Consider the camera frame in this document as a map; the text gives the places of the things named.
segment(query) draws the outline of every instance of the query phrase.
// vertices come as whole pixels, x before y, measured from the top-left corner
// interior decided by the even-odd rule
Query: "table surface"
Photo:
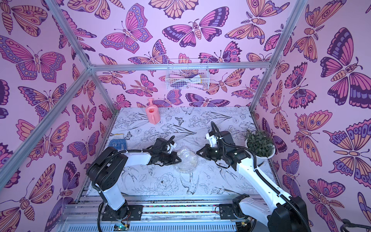
[[[123,108],[114,123],[109,141],[125,138],[128,149],[142,149],[157,138],[175,136],[175,151],[187,147],[193,152],[208,143],[205,135],[214,121],[220,131],[231,133],[236,145],[244,146],[246,130],[256,130],[248,107],[174,107],[159,108],[161,121],[148,122],[145,108]],[[274,180],[268,162],[260,167]],[[118,180],[121,192],[131,196],[258,194],[254,187],[232,168],[223,169],[214,161],[197,158],[197,168],[190,174],[177,172],[174,166],[136,165],[125,167]],[[98,193],[89,188],[88,195]]]

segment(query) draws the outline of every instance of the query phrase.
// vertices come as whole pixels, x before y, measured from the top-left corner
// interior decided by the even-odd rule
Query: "white wire basket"
[[[174,64],[182,63],[184,59],[168,59],[165,77],[166,89],[201,89],[208,90],[210,83],[209,60],[191,58],[179,69]]]

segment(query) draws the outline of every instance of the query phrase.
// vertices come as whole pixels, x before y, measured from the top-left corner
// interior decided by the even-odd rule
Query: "butterfly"
[[[340,155],[350,155],[335,160],[333,162],[334,169],[329,171],[329,173],[340,172],[341,174],[345,174],[347,176],[352,176],[354,173],[354,179],[358,181],[359,184],[363,184],[365,187],[371,188],[371,180],[369,178],[371,175],[371,166],[359,157],[362,156],[361,153],[369,152],[370,149],[361,153],[358,152],[371,138],[371,119],[350,125],[346,131],[347,133],[345,133],[345,131],[335,131],[333,133],[323,131],[330,136],[330,142],[342,149],[347,150],[334,151],[335,153]]]
[[[76,114],[76,122],[80,123],[80,129],[83,131],[85,128],[89,127],[89,130],[92,128],[94,122],[94,114],[96,112],[96,107],[93,107],[89,111],[90,106],[85,111],[84,105],[81,105],[79,109],[76,105],[72,105],[72,110]]]
[[[114,107],[116,110],[121,110],[124,107],[130,107],[131,103],[125,99],[123,94],[119,94],[116,97],[116,101],[114,100]]]
[[[253,76],[250,80],[250,87],[246,86],[246,89],[243,90],[237,90],[232,93],[232,96],[242,97],[244,99],[251,99],[254,97],[254,93],[257,90],[257,87],[259,86],[260,79],[258,78],[259,75]]]
[[[10,157],[13,155],[13,151],[9,151],[8,145],[0,143],[0,168],[2,168]]]
[[[0,211],[0,225],[2,231],[14,232],[17,229],[21,218],[21,210],[19,208],[24,210],[24,215],[28,220],[32,221],[35,220],[35,210],[31,203],[42,204],[52,197],[54,192],[54,186],[51,184],[53,181],[54,173],[55,164],[51,164],[49,167],[46,168],[46,170],[37,180],[28,199],[26,199],[27,196],[26,188],[26,195],[18,201],[20,203],[19,207],[13,207],[10,209]]]
[[[102,59],[105,65],[117,65],[117,62],[112,59],[111,57],[105,56],[102,53],[99,54],[100,58]],[[126,89],[125,84],[119,79],[122,78],[121,74],[131,74],[135,71],[110,71],[110,72],[103,72],[103,74],[98,76],[99,80],[103,83],[111,83],[113,85],[121,85],[123,89]]]
[[[55,204],[52,212],[49,215],[48,220],[46,221],[45,232],[50,232],[57,225],[66,205],[73,202],[73,198],[68,196],[73,194],[73,191],[71,189],[79,186],[79,177],[80,173],[77,172],[75,164],[72,161],[68,161],[63,172],[63,191],[61,192],[59,190],[59,196],[61,196],[61,198]]]
[[[279,105],[279,103],[281,101],[281,96],[282,96],[282,80],[280,80],[278,82],[276,90],[270,96],[270,102],[272,103],[273,106],[276,107],[276,108],[272,109],[270,111],[270,113],[271,114],[276,113],[274,121],[273,121],[274,126],[277,129],[281,128],[286,134],[290,134],[291,131],[290,131],[289,124],[287,123],[285,117],[281,113],[281,111],[283,111],[283,110],[282,110],[281,106]]]
[[[262,118],[262,129],[273,139],[273,143],[276,147],[276,154],[277,152],[284,152],[287,150],[286,143],[278,136],[273,135],[273,130],[269,127],[269,124],[265,118]]]
[[[308,63],[302,62],[300,66],[295,66],[294,70],[292,71],[292,74],[290,74],[287,79],[285,80],[285,88],[291,89],[290,94],[294,94],[290,100],[289,100],[289,106],[290,108],[296,109],[299,106],[303,107],[304,109],[308,106],[309,103],[313,102],[317,95],[308,90],[308,89],[301,89],[300,82],[303,83],[303,77],[305,75],[305,71],[307,68]]]
[[[290,52],[297,48],[300,53],[304,51],[305,59],[312,61],[313,63],[317,62],[317,48],[311,35],[313,35],[313,37],[318,40],[318,35],[316,32],[320,31],[324,27],[324,25],[321,26],[321,24],[331,18],[346,3],[346,1],[347,0],[330,1],[326,3],[326,5],[322,7],[322,9],[320,7],[317,7],[312,12],[309,11],[308,4],[305,9],[305,21],[314,29],[304,29],[304,33],[308,36],[296,41],[292,46]]]
[[[325,220],[328,228],[332,232],[338,232],[338,228],[331,213],[336,219],[341,221],[340,216],[336,213],[333,206],[344,208],[344,205],[337,200],[327,200],[327,197],[333,198],[339,196],[345,191],[345,186],[339,182],[328,183],[322,179],[318,179],[317,183],[315,180],[308,180],[308,184],[313,189],[310,189],[312,194],[307,193],[306,196],[312,204],[315,204],[317,214]]]
[[[152,39],[152,35],[145,28],[146,23],[144,7],[136,3],[126,14],[125,25],[127,29],[124,28],[122,32],[106,35],[102,39],[101,44],[105,48],[114,48],[116,50],[124,48],[131,53],[136,53],[139,49],[139,44],[136,41],[148,42]]]
[[[259,105],[262,106],[263,109],[265,109],[265,112],[268,111],[268,102],[267,102],[266,97],[268,97],[267,93],[271,86],[272,86],[272,80],[269,80],[269,82],[267,83],[267,85],[265,86],[263,90],[262,96],[259,98]]]
[[[17,134],[19,135],[19,139],[22,141],[24,141],[35,129],[35,126],[22,119],[18,120],[16,127],[18,128]],[[53,133],[51,128],[49,135],[44,135],[29,154],[28,157],[31,158],[31,161],[26,165],[26,167],[29,167],[32,161],[44,157],[46,153],[50,156],[59,156],[59,158],[62,159],[59,153],[62,151],[63,142],[66,140],[69,131],[68,128],[68,122],[62,123]]]
[[[65,57],[57,52],[47,52],[39,57],[32,55],[25,47],[0,35],[0,51],[4,59],[16,63],[16,68],[22,80],[35,80],[41,72],[44,80],[57,82],[57,71],[62,70]]]
[[[281,159],[282,169],[286,172],[282,176],[283,185],[289,189],[292,197],[302,197],[298,185],[296,184],[295,176],[299,169],[299,152],[295,149],[292,150],[292,153],[287,156],[287,159]]]
[[[371,223],[371,208],[367,206],[365,197],[361,192],[358,192],[358,204],[362,210],[363,215],[367,218],[368,222]]]
[[[371,79],[362,73],[353,72],[358,66],[363,69],[362,66],[358,65],[357,57],[357,63],[349,65],[353,57],[353,44],[353,38],[348,29],[345,27],[341,28],[335,34],[330,47],[327,49],[327,54],[339,60],[340,63],[331,57],[324,57],[321,60],[321,77],[335,74],[331,81],[340,80],[329,89],[327,94],[335,98],[335,103],[343,105],[347,101],[349,90],[349,82],[346,75],[352,72],[349,74],[349,104],[371,109],[371,99],[363,97],[371,94]]]
[[[41,30],[37,26],[46,20],[47,12],[37,6],[14,6],[11,8],[8,5],[9,2],[8,0],[1,3],[3,23],[8,33],[11,34],[13,30],[13,19],[10,15],[13,12],[15,20],[27,34],[34,37],[39,36]]]
[[[116,6],[125,10],[124,6],[119,0],[109,0]],[[100,0],[93,0],[93,1],[84,1],[84,0],[70,0],[67,3],[67,6],[72,10],[77,10],[80,12],[88,12],[93,13],[96,8],[98,7]],[[102,0],[98,10],[95,12],[95,17],[99,19],[108,19],[111,11],[109,9],[109,5],[107,0]]]
[[[290,3],[285,3],[281,7],[276,7],[272,1],[265,2],[265,0],[261,1],[247,0],[247,4],[250,8],[251,13],[255,17],[270,17],[281,13],[284,9],[286,9],[289,6]],[[265,24],[266,21],[259,18],[253,19],[253,16],[247,11],[246,16],[249,19],[242,21],[241,24],[245,23],[249,24],[231,30],[225,35],[225,37],[231,39],[243,39],[245,37],[247,37],[248,39],[259,38],[260,44],[263,44],[265,39],[264,32],[258,26],[254,25],[254,23],[257,25],[262,25]]]
[[[276,79],[279,79],[281,77],[281,74],[289,70],[290,65],[288,63],[283,63],[284,61],[281,61],[281,57],[278,60],[278,63],[276,64],[275,71],[273,74],[276,74]]]
[[[130,85],[131,87],[137,89],[129,89],[126,90],[126,92],[128,94],[136,94],[138,96],[146,95],[146,97],[152,97],[152,93],[158,91],[157,88],[153,87],[155,84],[152,81],[148,80],[148,77],[146,75],[141,74],[140,81],[142,82],[142,84],[139,81],[135,80],[138,85]]]
[[[207,94],[216,94],[219,90],[219,86],[221,89],[227,93],[227,87],[225,85],[231,86],[231,87],[236,87],[239,86],[242,82],[241,77],[243,73],[245,72],[244,68],[236,69],[234,72],[232,72],[225,81],[223,81],[223,77],[221,78],[221,81],[219,83],[210,83],[209,84],[209,90],[206,91]]]
[[[217,8],[210,13],[208,13],[205,17],[203,17],[199,24],[196,23],[198,19],[196,19],[192,26],[178,24],[172,25],[165,28],[162,33],[168,39],[178,42],[180,40],[179,45],[183,48],[186,46],[196,46],[196,37],[201,39],[201,34],[204,35],[207,41],[211,41],[215,36],[221,35],[221,30],[219,28],[214,27],[222,27],[224,26],[227,18],[229,15],[229,8],[228,7],[220,7]]]
[[[6,81],[0,79],[0,105],[6,105],[9,97],[9,85]],[[8,116],[8,111],[0,107],[0,119]]]
[[[63,13],[63,16],[65,17],[65,19],[67,20],[68,25],[71,27],[71,29],[72,29],[74,35],[76,36],[76,39],[78,40],[79,44],[81,45],[82,49],[95,52],[95,49],[94,48],[92,48],[89,45],[87,45],[87,44],[85,44],[85,43],[82,42],[82,41],[84,41],[84,39],[81,38],[81,37],[85,37],[85,38],[96,38],[96,35],[93,34],[93,33],[91,33],[91,32],[88,32],[88,31],[86,31],[84,29],[77,28],[77,25],[72,20],[72,18],[68,14],[68,12],[65,11],[65,10],[62,10],[62,13]],[[59,36],[59,48],[60,49],[64,48],[66,46],[66,44],[68,44],[68,46],[70,47],[71,44],[69,43],[69,41],[68,41],[68,39],[67,39],[64,31],[59,26],[59,24],[58,24],[57,20],[54,18],[54,16],[53,16],[53,19],[54,19],[55,24],[58,27],[59,32],[61,33],[61,35]],[[76,57],[76,52],[75,52],[75,50],[72,47],[71,47],[71,55],[72,55],[72,59],[74,60],[75,57]]]
[[[206,98],[206,100],[197,94],[185,94],[186,99],[188,102],[190,102],[190,106],[193,107],[223,107],[230,103],[230,101],[222,100],[222,99],[216,99],[211,100],[209,98]]]
[[[163,100],[154,100],[153,104],[158,107],[172,107],[172,105],[180,105],[183,104],[182,100],[180,99],[181,96],[182,94],[180,93],[180,89],[170,90],[166,98],[164,96]]]
[[[105,125],[103,125],[102,122],[99,122],[99,127],[101,129],[101,135],[102,135],[102,138],[104,137],[104,135],[106,134],[106,131],[107,131],[107,127]]]
[[[148,3],[153,8],[164,9],[169,18],[181,18],[185,10],[194,10],[198,0],[151,0]]]
[[[95,145],[98,143],[99,131],[93,132],[92,136],[88,138],[89,140],[83,142],[73,142],[68,145],[67,152],[72,154],[72,157],[79,157],[80,164],[85,162],[88,157],[95,154]]]
[[[268,55],[264,56],[263,54],[260,54],[262,55],[263,58],[260,58],[260,56],[256,55],[255,53],[252,53],[252,52],[249,52],[247,55],[246,55],[246,58],[249,62],[268,62],[270,60],[270,58],[272,57],[271,53],[269,53]]]
[[[149,55],[148,57],[132,57],[132,58],[129,58],[128,60],[136,65],[173,63],[172,61],[168,60],[169,58],[165,54],[166,54],[165,47],[162,44],[161,39],[159,39],[156,41],[155,45],[153,46],[152,56]],[[151,72],[151,75],[153,76],[153,73],[156,72],[156,70],[152,70],[150,72]]]
[[[185,121],[183,120],[183,118],[177,118],[177,117],[175,117],[175,119],[178,120],[178,124],[179,124],[179,126],[182,125],[183,122],[185,122]]]
[[[112,118],[112,112],[108,106],[100,104],[99,109],[102,112],[102,117],[104,120],[107,120],[107,118]]]
[[[273,167],[275,168],[276,171],[278,171],[278,169],[279,169],[279,163],[278,163],[278,161],[275,162],[275,161],[273,160]]]
[[[312,131],[321,128],[330,120],[332,113],[327,110],[320,110],[309,114],[309,116],[302,114],[300,117],[298,117],[296,113],[295,116],[298,118],[297,126],[299,131],[296,132],[295,138],[291,140],[291,142],[295,141],[299,148],[303,148],[304,153],[312,162],[314,162],[316,165],[322,166],[319,151],[310,137],[312,137],[312,134],[314,134]]]
[[[145,105],[143,105],[142,103],[140,103],[140,102],[137,102],[137,107],[138,108],[146,108],[146,106]]]
[[[198,58],[202,59],[200,63],[222,63],[222,62],[240,62],[240,58],[238,57],[240,55],[240,52],[242,51],[239,47],[237,47],[237,43],[234,41],[230,42],[226,48],[224,49],[223,56],[221,55],[220,50],[220,56],[218,56],[215,52],[214,54],[218,57],[208,54],[208,53],[200,53]],[[209,72],[211,74],[215,74],[219,71],[219,69],[210,69]]]
[[[77,78],[80,77],[80,72],[79,70],[77,69],[76,65],[73,64],[72,65],[72,77],[73,77],[73,80],[77,80]],[[89,101],[91,102],[91,104],[95,105],[94,101],[93,101],[93,96],[94,96],[94,90],[95,90],[96,86],[94,84],[94,81],[93,80],[88,80],[86,81],[86,83],[84,83],[81,88],[79,90],[77,90],[77,93],[75,94],[74,98],[77,98],[81,92],[84,90],[84,94],[88,93],[88,98],[89,98]]]
[[[53,108],[53,106],[59,101],[59,99],[66,92],[66,84],[59,85],[50,96],[45,96],[37,90],[19,86],[18,89],[21,91],[23,96],[26,98],[28,103],[35,106],[35,111],[39,116],[39,122],[48,114],[48,112]]]

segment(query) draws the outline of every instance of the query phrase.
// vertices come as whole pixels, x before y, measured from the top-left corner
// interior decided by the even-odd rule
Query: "black cable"
[[[220,131],[218,129],[218,127],[216,126],[216,124],[214,122],[211,122],[211,128],[215,131],[218,139],[220,141],[222,141],[222,143],[224,143],[226,146],[229,146],[229,147],[234,147],[234,148],[242,148],[242,149],[245,149],[247,150],[248,152],[251,153],[251,155],[253,156],[253,162],[254,162],[254,171],[255,173],[259,176],[259,178],[265,183],[267,184],[277,195],[280,194],[280,191],[277,190],[273,185],[271,185],[261,174],[257,169],[257,165],[256,165],[256,154],[252,151],[250,151],[249,149],[247,149],[246,147],[242,147],[242,146],[237,146],[237,145],[232,145],[232,144],[229,144],[227,142],[224,141],[224,139],[222,138],[222,136],[220,135]],[[296,214],[299,216],[300,220],[302,221],[305,229],[307,232],[311,232],[311,229],[309,227],[309,224],[308,224],[308,221],[305,219],[305,217],[303,216],[303,214],[290,202],[289,199],[287,199],[284,195],[280,195],[279,197],[281,197],[284,201],[286,201],[286,203],[292,207],[292,209],[296,212]]]
[[[104,202],[102,202],[98,207],[98,220],[96,221],[96,223],[97,223],[99,232],[102,232],[102,229],[101,229],[101,214],[102,214],[103,205],[104,205]]]

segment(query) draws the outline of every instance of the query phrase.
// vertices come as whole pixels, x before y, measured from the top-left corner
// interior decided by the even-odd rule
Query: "bird illustration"
[[[200,180],[200,176],[198,176],[197,183],[193,182],[193,173],[189,174],[189,182],[184,180],[182,175],[180,175],[180,181],[182,182],[182,185],[184,188],[188,188],[187,190],[187,195],[189,194],[194,194],[196,192],[197,186],[198,186],[198,181]]]
[[[220,175],[221,175],[221,177],[223,178],[223,180],[224,180],[225,182],[227,182],[227,184],[228,184],[229,186],[232,187],[232,185],[230,185],[229,182],[227,181],[226,173],[230,174],[231,177],[233,177],[233,179],[235,179],[235,180],[236,180],[236,178],[238,178],[238,177],[237,177],[234,173],[228,171],[227,169],[221,168],[221,167],[219,167],[219,166],[218,166],[218,168],[220,169]]]
[[[133,180],[133,183],[134,183],[134,179],[136,179],[138,181],[138,179],[135,177],[135,175],[131,172],[132,170],[135,170],[138,172],[137,169],[133,168],[133,167],[125,167],[122,174],[121,174],[121,179],[122,179],[122,182],[124,183],[124,187],[126,189],[128,189],[126,187],[126,183],[125,183],[125,180],[126,180],[126,177],[129,175],[131,177],[131,179]]]

